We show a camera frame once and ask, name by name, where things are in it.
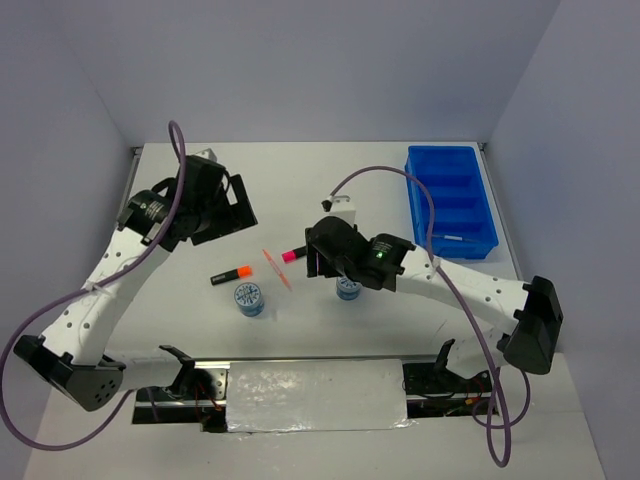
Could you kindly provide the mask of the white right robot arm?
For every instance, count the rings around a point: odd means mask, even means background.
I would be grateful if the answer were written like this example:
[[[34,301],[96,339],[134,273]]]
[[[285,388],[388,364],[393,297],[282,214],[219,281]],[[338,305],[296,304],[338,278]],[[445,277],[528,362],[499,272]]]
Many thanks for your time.
[[[310,278],[345,276],[367,289],[458,308],[490,325],[476,340],[453,340],[441,347],[434,371],[442,389],[457,391],[490,365],[510,365],[533,375],[550,372],[564,319],[550,280],[487,275],[390,234],[366,239],[335,216],[307,229],[305,240]]]

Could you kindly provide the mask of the thin orange pen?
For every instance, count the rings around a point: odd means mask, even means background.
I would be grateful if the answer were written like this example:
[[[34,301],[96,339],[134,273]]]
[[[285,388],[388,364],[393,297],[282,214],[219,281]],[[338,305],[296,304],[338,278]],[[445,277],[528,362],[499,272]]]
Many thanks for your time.
[[[292,285],[289,282],[288,278],[286,277],[286,275],[283,273],[283,271],[280,269],[280,267],[277,265],[277,263],[275,262],[275,260],[273,259],[273,257],[271,256],[271,254],[266,250],[266,249],[262,249],[262,253],[265,257],[265,259],[267,260],[267,262],[269,263],[269,265],[271,266],[271,268],[274,270],[275,274],[278,276],[278,278],[280,279],[280,281],[282,282],[282,284],[291,292],[292,290]]]

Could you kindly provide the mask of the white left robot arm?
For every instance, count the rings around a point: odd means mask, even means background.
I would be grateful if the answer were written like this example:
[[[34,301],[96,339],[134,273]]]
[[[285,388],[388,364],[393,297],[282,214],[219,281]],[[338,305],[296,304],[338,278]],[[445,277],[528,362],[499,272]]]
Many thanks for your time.
[[[178,191],[177,213],[162,233]],[[107,344],[144,283],[180,242],[199,245],[256,223],[240,175],[229,175],[211,149],[187,156],[183,188],[166,178],[134,195],[84,294],[41,334],[21,336],[14,354],[88,412],[124,390],[161,387],[175,399],[189,396],[204,375],[189,355],[170,345],[115,352]]]

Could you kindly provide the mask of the blue round tub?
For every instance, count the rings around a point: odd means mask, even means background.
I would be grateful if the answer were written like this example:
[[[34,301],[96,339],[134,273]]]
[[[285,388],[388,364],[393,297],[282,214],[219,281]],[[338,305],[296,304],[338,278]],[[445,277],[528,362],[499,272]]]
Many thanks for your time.
[[[355,300],[361,292],[361,284],[342,276],[336,279],[336,294],[345,301]]]
[[[260,287],[253,282],[238,285],[233,294],[239,311],[247,317],[260,315],[265,307],[265,300]]]

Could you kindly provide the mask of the thin purple pen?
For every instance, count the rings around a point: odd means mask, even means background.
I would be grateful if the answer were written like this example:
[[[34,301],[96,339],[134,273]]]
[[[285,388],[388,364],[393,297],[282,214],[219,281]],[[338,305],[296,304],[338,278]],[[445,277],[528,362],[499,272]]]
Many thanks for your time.
[[[432,235],[432,239],[457,241],[457,242],[464,242],[464,243],[477,243],[478,242],[477,240],[474,240],[474,239],[471,239],[471,238],[465,238],[465,237],[456,236],[456,235],[434,234],[434,235]]]

